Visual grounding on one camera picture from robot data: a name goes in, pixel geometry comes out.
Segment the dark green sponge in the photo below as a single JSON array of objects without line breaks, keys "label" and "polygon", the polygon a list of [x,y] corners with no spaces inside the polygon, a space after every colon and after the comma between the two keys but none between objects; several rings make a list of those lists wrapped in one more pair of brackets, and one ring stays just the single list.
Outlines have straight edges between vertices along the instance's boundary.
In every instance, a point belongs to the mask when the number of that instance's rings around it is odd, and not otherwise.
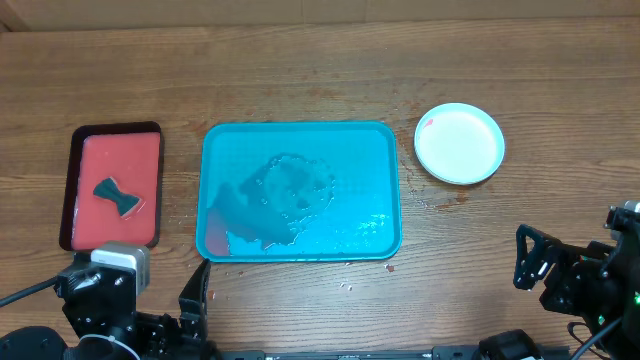
[{"label": "dark green sponge", "polygon": [[98,183],[93,190],[93,195],[112,202],[121,218],[129,217],[142,205],[140,197],[123,192],[113,177]]}]

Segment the teal plastic tray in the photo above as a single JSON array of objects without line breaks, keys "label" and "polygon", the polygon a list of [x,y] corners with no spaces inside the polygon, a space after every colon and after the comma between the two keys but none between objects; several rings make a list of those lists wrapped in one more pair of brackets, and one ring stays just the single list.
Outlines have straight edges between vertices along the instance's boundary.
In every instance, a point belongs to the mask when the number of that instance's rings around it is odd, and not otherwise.
[{"label": "teal plastic tray", "polygon": [[226,123],[206,134],[195,233],[203,257],[374,261],[401,243],[396,138],[384,123]]}]

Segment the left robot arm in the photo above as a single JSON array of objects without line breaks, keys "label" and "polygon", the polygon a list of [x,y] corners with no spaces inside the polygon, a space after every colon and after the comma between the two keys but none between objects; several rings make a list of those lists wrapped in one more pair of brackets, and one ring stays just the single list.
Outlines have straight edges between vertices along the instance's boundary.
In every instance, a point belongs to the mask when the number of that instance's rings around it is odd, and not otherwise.
[{"label": "left robot arm", "polygon": [[145,246],[110,242],[76,253],[53,278],[1,300],[3,306],[46,288],[63,300],[62,311],[79,343],[66,344],[53,329],[30,326],[1,338],[3,359],[211,360],[223,357],[208,339],[207,300],[211,263],[202,261],[178,297],[180,316],[137,310],[150,283]]}]

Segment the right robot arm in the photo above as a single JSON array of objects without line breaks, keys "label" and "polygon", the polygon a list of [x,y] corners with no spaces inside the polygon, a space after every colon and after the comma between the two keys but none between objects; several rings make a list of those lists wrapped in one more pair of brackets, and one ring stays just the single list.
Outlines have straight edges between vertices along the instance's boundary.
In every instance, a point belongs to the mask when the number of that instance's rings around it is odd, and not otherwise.
[{"label": "right robot arm", "polygon": [[591,336],[574,351],[536,344],[518,329],[479,342],[474,359],[578,359],[590,351],[601,359],[639,357],[639,203],[609,208],[604,227],[613,245],[586,247],[561,242],[522,224],[516,231],[513,284],[531,290],[542,282],[539,301],[550,312],[580,317],[567,330],[586,327]]}]

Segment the red tray with dark rim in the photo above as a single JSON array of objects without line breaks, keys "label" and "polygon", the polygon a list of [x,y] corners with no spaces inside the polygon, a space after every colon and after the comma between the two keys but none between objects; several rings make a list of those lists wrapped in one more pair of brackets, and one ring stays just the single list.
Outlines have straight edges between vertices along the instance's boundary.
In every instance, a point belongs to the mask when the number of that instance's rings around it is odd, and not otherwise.
[{"label": "red tray with dark rim", "polygon": [[[109,241],[154,247],[159,240],[164,138],[153,121],[84,125],[71,138],[59,246],[88,251]],[[120,189],[142,199],[121,218],[115,205],[93,195],[113,177]]]}]

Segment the light blue plate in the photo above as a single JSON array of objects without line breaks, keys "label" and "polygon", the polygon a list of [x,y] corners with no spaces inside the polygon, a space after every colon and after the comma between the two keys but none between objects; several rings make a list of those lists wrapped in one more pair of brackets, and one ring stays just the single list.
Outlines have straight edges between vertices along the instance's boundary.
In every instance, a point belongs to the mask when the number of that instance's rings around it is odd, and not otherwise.
[{"label": "light blue plate", "polygon": [[413,145],[430,175],[460,186],[487,180],[506,154],[506,141],[494,118],[465,103],[441,104],[426,112],[416,125]]}]

